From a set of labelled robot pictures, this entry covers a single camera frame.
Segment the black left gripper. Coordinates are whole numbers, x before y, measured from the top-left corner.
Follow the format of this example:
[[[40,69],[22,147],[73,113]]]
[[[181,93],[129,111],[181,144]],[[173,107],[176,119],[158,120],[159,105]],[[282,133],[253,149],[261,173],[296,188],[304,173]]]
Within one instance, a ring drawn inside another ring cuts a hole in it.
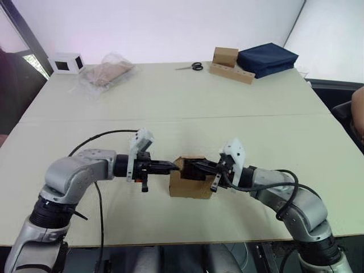
[[[149,152],[138,152],[134,160],[133,180],[135,183],[141,183],[142,192],[148,192],[148,174],[151,164]],[[177,165],[173,162],[156,160],[154,164],[158,167],[154,174],[170,174],[172,171],[179,171]]]

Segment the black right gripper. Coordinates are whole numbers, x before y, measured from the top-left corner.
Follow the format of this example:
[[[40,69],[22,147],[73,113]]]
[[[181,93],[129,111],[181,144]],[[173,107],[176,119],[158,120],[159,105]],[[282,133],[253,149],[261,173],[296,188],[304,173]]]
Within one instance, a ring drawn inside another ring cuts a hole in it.
[[[197,177],[215,176],[210,190],[217,192],[218,187],[230,188],[233,184],[231,181],[231,172],[235,161],[231,155],[221,153],[218,163],[209,160],[190,161],[189,164],[194,166]]]

